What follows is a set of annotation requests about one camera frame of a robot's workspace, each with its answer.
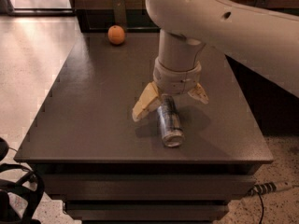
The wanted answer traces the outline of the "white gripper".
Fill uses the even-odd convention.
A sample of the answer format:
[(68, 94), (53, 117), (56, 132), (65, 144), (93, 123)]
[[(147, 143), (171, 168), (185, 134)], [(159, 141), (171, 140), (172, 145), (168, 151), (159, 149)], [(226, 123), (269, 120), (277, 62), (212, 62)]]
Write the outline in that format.
[(197, 63), (190, 71), (172, 71), (169, 68), (165, 68), (156, 59), (153, 81), (145, 87), (136, 102), (132, 111), (133, 121), (138, 122), (142, 120), (161, 105), (162, 100), (159, 90), (162, 93), (171, 95), (188, 93), (194, 100), (207, 105), (207, 94), (198, 83), (201, 70), (201, 64)]

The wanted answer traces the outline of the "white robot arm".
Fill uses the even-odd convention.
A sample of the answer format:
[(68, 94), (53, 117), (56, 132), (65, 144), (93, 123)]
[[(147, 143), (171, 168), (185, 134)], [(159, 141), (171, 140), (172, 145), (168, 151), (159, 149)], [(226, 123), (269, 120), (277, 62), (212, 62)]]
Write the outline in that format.
[(153, 81), (133, 108), (139, 121), (163, 96), (189, 94), (204, 104), (197, 54), (209, 45), (299, 96), (299, 20), (296, 16), (240, 5), (230, 0), (146, 0), (161, 28)]

